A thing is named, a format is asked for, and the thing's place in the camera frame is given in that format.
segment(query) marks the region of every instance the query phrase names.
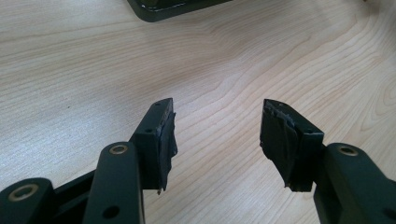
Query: wooden table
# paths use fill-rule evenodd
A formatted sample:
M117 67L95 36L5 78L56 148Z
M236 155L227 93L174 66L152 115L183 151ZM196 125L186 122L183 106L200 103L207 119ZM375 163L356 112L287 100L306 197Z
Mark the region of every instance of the wooden table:
M0 2L0 189L89 172L167 97L179 153L147 223L318 223L262 154L262 100L396 179L396 1L234 0L157 23L126 0Z

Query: mounting hole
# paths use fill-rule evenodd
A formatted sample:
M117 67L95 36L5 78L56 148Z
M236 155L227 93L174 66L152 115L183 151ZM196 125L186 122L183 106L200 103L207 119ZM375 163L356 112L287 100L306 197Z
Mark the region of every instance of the mounting hole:
M103 211L103 217L106 219L111 219L116 217L120 212L120 208L118 206L110 206L105 211Z
M9 195L8 199L11 202L19 202L29 198L30 196L34 195L35 192L38 190L37 184L27 184L21 186L17 189L14 189Z
M127 146L125 146L125 145L116 145L116 146L112 147L109 150L109 152L111 154L114 154L114 155L119 155L119 154L124 153L126 150L128 150Z
M347 156L358 156L359 155L359 153L356 149L350 148L350 147L340 147L338 150Z

